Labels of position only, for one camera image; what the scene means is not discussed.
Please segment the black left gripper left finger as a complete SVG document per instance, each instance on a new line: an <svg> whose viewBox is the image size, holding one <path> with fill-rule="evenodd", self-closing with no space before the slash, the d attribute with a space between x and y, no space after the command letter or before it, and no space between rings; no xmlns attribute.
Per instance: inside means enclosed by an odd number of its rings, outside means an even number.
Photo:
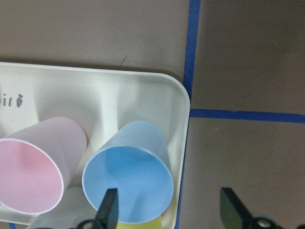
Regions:
<svg viewBox="0 0 305 229"><path fill-rule="evenodd" d="M116 229L119 216L118 189L108 189L95 216L95 229Z"/></svg>

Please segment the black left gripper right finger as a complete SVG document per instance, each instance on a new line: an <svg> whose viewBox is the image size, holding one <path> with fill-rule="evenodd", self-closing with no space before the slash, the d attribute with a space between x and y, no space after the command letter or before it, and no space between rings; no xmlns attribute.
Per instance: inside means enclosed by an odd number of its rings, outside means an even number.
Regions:
<svg viewBox="0 0 305 229"><path fill-rule="evenodd" d="M248 229L252 214L232 188L220 189L220 218L225 229Z"/></svg>

